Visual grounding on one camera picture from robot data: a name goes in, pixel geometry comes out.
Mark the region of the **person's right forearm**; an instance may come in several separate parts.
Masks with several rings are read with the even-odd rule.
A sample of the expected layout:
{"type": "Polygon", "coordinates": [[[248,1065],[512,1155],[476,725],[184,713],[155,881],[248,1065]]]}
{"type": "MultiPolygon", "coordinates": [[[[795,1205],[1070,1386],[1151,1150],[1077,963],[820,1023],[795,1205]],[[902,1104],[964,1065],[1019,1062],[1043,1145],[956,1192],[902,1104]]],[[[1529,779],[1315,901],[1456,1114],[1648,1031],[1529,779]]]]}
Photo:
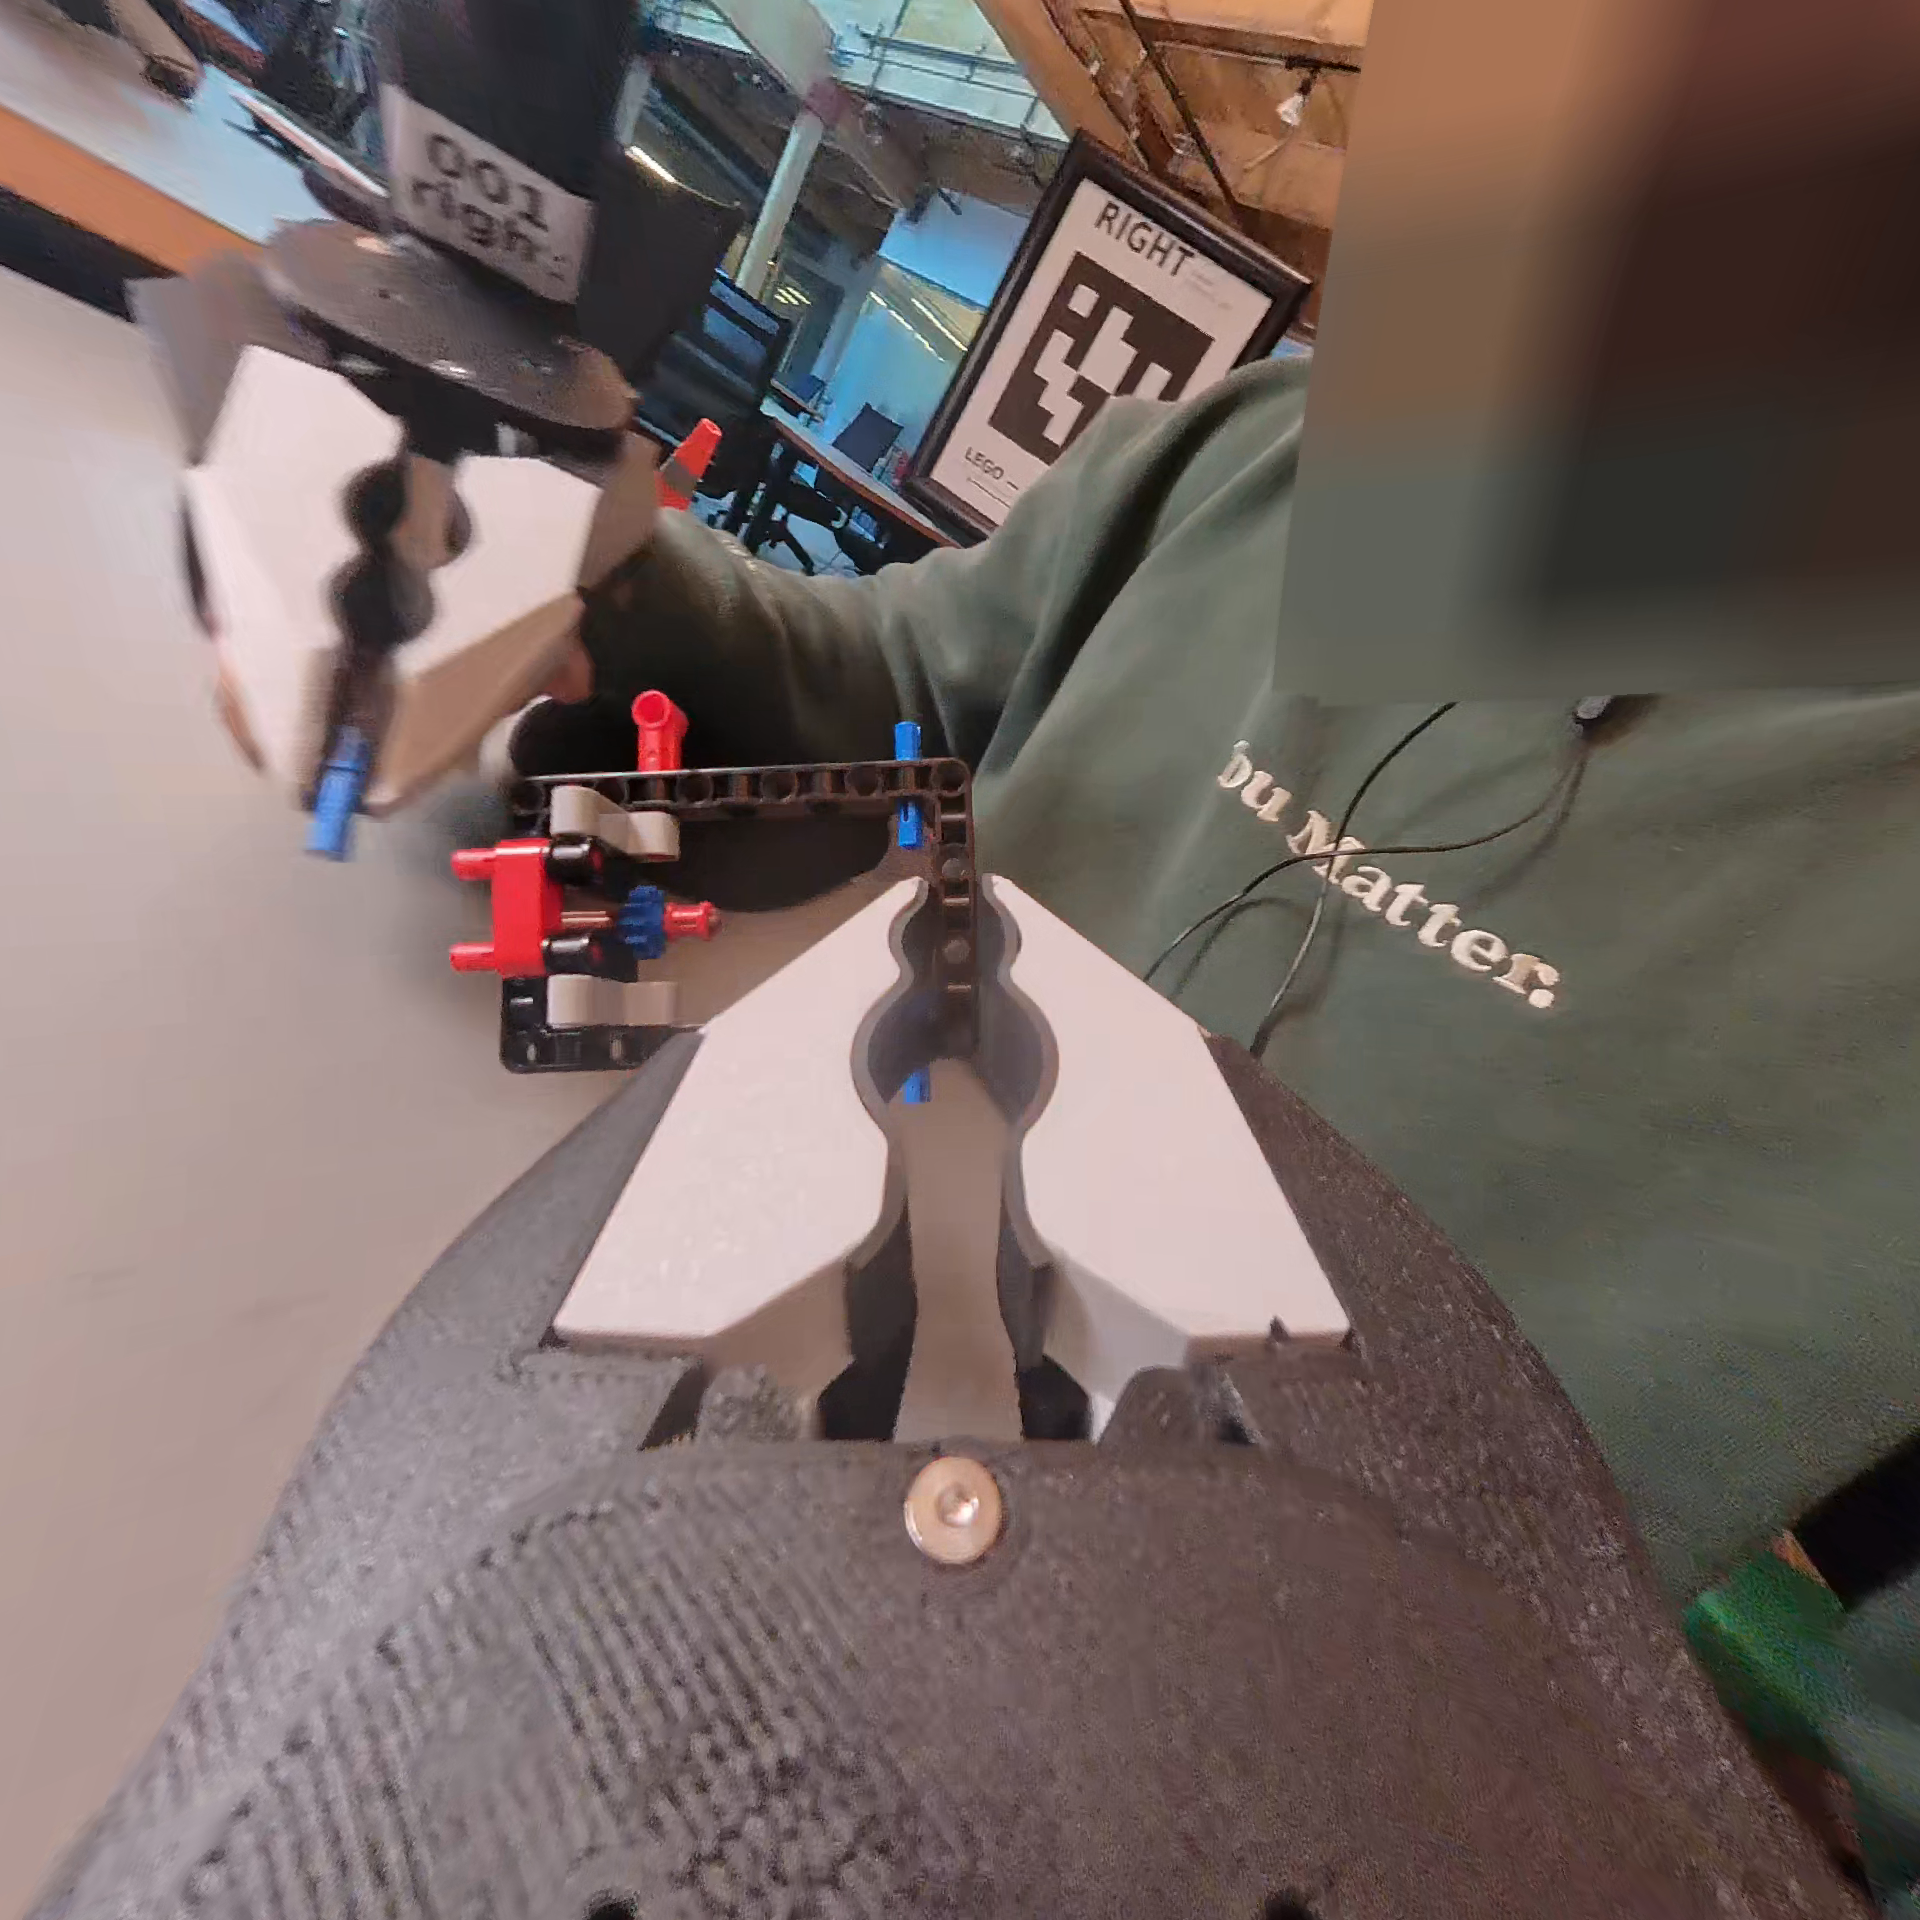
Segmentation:
{"type": "Polygon", "coordinates": [[[1180,804],[1273,690],[1307,373],[1106,400],[999,532],[872,580],[659,518],[583,616],[595,684],[668,691],[718,765],[855,762],[916,722],[1015,827],[1180,804]]]}

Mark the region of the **black framed marker sign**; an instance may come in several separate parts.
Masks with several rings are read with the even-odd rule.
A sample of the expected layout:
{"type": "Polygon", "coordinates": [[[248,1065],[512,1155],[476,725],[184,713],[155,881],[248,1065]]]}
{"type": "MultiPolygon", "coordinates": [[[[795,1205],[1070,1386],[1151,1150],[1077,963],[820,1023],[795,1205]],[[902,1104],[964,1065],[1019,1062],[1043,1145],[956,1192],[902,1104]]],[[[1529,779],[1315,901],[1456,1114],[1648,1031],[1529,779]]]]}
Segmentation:
{"type": "Polygon", "coordinates": [[[1075,134],[946,384],[902,499],[985,539],[1111,400],[1174,403],[1273,358],[1311,282],[1075,134]]]}

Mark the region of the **black wired earphones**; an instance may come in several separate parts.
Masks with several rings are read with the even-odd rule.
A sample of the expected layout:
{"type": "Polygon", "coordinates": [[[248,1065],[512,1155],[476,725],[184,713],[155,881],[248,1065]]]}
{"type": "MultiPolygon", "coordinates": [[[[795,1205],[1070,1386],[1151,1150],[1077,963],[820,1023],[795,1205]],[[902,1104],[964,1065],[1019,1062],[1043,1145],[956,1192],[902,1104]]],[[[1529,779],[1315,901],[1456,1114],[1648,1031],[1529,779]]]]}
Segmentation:
{"type": "Polygon", "coordinates": [[[1627,711],[1631,711],[1635,697],[1577,697],[1573,703],[1564,707],[1564,739],[1567,739],[1567,762],[1557,770],[1557,779],[1550,785],[1550,792],[1540,794],[1540,802],[1533,802],[1528,813],[1519,813],[1516,820],[1502,825],[1502,827],[1489,827],[1483,835],[1468,835],[1468,839],[1455,839],[1455,841],[1392,841],[1384,849],[1370,849],[1361,847],[1358,839],[1352,839],[1352,827],[1358,825],[1358,813],[1361,813],[1361,802],[1370,797],[1370,792],[1389,777],[1389,770],[1420,739],[1429,737],[1434,725],[1443,725],[1461,703],[1456,701],[1446,701],[1430,711],[1426,711],[1370,770],[1365,777],[1355,785],[1355,792],[1347,794],[1347,802],[1335,813],[1335,820],[1324,827],[1324,830],[1311,830],[1304,827],[1307,841],[1301,849],[1291,849],[1284,860],[1262,867],[1237,892],[1217,901],[1211,910],[1203,910],[1194,921],[1186,921],[1165,949],[1162,954],[1154,954],[1143,968],[1143,983],[1154,983],[1154,977],[1180,954],[1180,949],[1186,949],[1194,937],[1211,932],[1214,924],[1234,918],[1237,910],[1254,906],[1256,904],[1256,892],[1301,867],[1301,870],[1311,870],[1319,877],[1319,892],[1311,901],[1311,910],[1307,910],[1307,921],[1304,921],[1304,932],[1287,963],[1287,973],[1280,977],[1280,989],[1273,991],[1256,1028],[1254,1028],[1254,1042],[1251,1042],[1251,1053],[1263,1053],[1267,1039],[1274,1035],[1280,1020],[1284,1020],[1284,1008],[1287,1008],[1287,1000],[1292,995],[1292,983],[1301,979],[1304,966],[1307,966],[1307,954],[1319,939],[1319,928],[1328,915],[1328,904],[1335,901],[1345,901],[1345,870],[1355,865],[1358,853],[1373,855],[1443,855],[1443,853],[1477,853],[1483,847],[1497,847],[1528,827],[1533,827],[1536,820],[1558,813],[1577,785],[1581,785],[1581,773],[1592,758],[1592,748],[1607,737],[1607,729],[1615,722],[1621,722],[1627,711]]]}

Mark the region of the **green plastic object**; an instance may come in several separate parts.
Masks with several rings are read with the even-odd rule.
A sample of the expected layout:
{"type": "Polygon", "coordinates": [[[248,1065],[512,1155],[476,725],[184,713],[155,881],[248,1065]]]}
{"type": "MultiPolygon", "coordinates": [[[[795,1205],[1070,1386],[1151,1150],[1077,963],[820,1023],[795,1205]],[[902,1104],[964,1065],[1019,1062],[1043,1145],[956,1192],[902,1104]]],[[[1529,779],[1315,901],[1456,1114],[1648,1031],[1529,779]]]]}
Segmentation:
{"type": "Polygon", "coordinates": [[[1749,1733],[1837,1770],[1859,1812],[1916,1819],[1916,1716],[1864,1688],[1819,1574],[1757,1552],[1686,1604],[1683,1636],[1749,1733]]]}

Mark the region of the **black office chair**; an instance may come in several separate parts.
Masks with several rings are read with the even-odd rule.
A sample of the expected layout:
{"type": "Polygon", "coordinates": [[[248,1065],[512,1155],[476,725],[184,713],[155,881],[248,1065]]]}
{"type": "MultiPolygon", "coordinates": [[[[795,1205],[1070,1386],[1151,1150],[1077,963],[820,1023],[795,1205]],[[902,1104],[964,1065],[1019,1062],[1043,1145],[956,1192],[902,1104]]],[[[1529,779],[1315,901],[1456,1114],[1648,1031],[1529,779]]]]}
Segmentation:
{"type": "Polygon", "coordinates": [[[633,397],[670,339],[703,315],[741,226],[741,204],[673,187],[630,150],[600,152],[574,333],[633,397]]]}

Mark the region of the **wooden side table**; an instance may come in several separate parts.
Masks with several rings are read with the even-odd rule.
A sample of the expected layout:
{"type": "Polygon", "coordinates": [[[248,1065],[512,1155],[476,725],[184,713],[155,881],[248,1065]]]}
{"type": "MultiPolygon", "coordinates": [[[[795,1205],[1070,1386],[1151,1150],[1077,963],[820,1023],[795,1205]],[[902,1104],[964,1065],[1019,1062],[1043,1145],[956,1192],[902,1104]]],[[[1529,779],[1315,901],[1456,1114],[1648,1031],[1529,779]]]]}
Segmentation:
{"type": "Polygon", "coordinates": [[[253,140],[248,106],[222,68],[178,102],[127,43],[4,6],[4,191],[161,272],[257,254],[324,216],[301,169],[253,140]]]}

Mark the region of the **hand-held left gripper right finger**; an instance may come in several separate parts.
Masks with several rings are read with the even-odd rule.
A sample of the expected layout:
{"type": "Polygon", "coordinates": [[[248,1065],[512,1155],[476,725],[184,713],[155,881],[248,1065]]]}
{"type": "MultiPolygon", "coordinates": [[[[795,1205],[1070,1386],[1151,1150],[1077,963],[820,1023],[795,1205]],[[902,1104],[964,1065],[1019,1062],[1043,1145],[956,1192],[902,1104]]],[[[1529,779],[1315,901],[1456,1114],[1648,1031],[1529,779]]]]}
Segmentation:
{"type": "Polygon", "coordinates": [[[1022,1441],[1100,1436],[1139,1375],[1347,1340],[1211,1035],[1005,877],[980,886],[978,1077],[1009,1128],[996,1292],[1022,1441]]]}

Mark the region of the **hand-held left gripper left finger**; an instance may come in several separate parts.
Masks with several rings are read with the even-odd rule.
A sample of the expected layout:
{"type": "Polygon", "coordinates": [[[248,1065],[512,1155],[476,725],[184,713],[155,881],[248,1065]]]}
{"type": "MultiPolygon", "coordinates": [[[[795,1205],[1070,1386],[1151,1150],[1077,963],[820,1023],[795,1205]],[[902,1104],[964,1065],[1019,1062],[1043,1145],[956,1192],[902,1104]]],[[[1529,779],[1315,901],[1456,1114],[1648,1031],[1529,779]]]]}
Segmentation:
{"type": "Polygon", "coordinates": [[[895,1436],[919,1318],[895,1104],[940,1048],[930,901],[891,881],[703,1028],[555,1317],[560,1348],[758,1365],[820,1436],[895,1436]]]}

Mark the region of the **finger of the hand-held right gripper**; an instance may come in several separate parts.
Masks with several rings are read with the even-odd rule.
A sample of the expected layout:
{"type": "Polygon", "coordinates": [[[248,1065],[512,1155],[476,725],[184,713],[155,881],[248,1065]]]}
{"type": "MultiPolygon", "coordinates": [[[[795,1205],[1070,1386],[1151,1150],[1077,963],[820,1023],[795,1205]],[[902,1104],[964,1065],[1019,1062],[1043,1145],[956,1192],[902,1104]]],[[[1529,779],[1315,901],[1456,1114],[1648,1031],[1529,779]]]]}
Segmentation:
{"type": "Polygon", "coordinates": [[[600,488],[517,457],[454,471],[467,546],[427,577],[429,624],[387,673],[367,816],[412,804],[540,691],[580,612],[600,488]]]}
{"type": "Polygon", "coordinates": [[[318,779],[334,733],[364,725],[373,779],[412,779],[412,565],[393,546],[403,503],[396,420],[319,366],[238,354],[184,471],[184,527],[214,703],[262,777],[318,779]]]}

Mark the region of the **black lego frame assembly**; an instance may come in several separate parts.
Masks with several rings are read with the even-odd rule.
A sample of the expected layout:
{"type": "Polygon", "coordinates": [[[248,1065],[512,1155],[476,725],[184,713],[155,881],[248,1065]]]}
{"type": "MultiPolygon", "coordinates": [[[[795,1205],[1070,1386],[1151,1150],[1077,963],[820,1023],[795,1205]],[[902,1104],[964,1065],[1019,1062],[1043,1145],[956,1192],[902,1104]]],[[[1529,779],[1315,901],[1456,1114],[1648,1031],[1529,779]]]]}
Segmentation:
{"type": "Polygon", "coordinates": [[[686,765],[690,717],[664,691],[630,707],[636,765],[517,779],[508,835],[450,855],[460,881],[488,890],[488,937],[454,944],[447,966],[498,983],[494,1056],[511,1074],[613,1074],[693,1031],[673,957],[715,944],[730,910],[681,901],[648,877],[681,855],[686,825],[776,825],[850,813],[884,820],[879,877],[919,881],[908,910],[902,1065],[961,1062],[980,1039],[980,865],[974,777],[925,758],[925,847],[895,849],[895,748],[876,762],[686,765]]]}

